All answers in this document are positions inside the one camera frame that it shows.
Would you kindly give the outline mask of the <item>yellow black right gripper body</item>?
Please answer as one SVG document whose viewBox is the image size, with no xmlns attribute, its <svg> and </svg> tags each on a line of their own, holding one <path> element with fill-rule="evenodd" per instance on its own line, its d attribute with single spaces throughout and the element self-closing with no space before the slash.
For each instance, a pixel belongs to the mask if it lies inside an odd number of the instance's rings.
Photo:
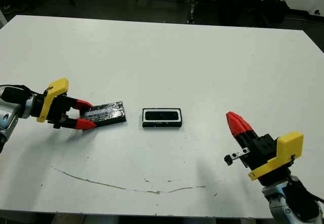
<svg viewBox="0 0 324 224">
<path fill-rule="evenodd" d="M 231 165 L 240 159 L 250 168 L 249 178 L 268 186 L 287 178 L 289 167 L 302 154 L 303 135 L 292 132 L 274 140 L 269 134 L 258 136 L 254 131 L 246 131 L 235 137 L 241 150 L 226 155 L 224 161 Z"/>
</svg>

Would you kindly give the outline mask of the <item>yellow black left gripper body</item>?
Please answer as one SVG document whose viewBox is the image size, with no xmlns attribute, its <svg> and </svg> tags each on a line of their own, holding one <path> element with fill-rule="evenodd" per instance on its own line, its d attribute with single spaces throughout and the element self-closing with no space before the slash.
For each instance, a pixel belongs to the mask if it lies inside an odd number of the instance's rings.
<svg viewBox="0 0 324 224">
<path fill-rule="evenodd" d="M 68 79 L 61 78 L 50 83 L 43 94 L 35 97 L 32 116 L 37 122 L 47 121 L 56 129 L 76 128 L 76 119 L 66 114 L 76 105 L 76 99 L 67 96 L 68 87 Z"/>
</svg>

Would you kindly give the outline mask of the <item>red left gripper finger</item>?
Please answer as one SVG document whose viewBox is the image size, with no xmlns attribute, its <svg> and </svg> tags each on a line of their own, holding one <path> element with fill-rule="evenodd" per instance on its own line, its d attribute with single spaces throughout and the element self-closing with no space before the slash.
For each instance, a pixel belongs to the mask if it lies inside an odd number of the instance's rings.
<svg viewBox="0 0 324 224">
<path fill-rule="evenodd" d="M 76 130 L 88 130 L 96 128 L 97 124 L 87 119 L 72 119 L 66 116 L 60 120 L 60 126 Z"/>
<path fill-rule="evenodd" d="M 66 97 L 67 103 L 70 107 L 77 110 L 88 110 L 93 107 L 93 105 L 87 101 L 75 99 L 71 97 Z"/>
</svg>

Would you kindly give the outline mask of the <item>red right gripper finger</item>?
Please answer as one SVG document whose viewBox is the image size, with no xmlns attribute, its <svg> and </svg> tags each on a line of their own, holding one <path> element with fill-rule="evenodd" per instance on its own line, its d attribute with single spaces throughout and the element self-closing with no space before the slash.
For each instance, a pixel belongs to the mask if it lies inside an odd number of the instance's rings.
<svg viewBox="0 0 324 224">
<path fill-rule="evenodd" d="M 235 114 L 236 127 L 235 139 L 238 143 L 251 143 L 256 138 L 256 133 L 251 125 L 246 122 L 240 115 Z"/>
<path fill-rule="evenodd" d="M 226 119 L 227 119 L 227 123 L 228 123 L 228 127 L 230 129 L 230 132 L 232 134 L 232 136 L 235 138 L 235 127 L 236 127 L 236 118 L 235 118 L 235 114 L 232 111 L 229 111 L 226 114 Z M 245 148 L 247 147 L 247 143 L 238 143 L 240 145 L 241 148 Z"/>
</svg>

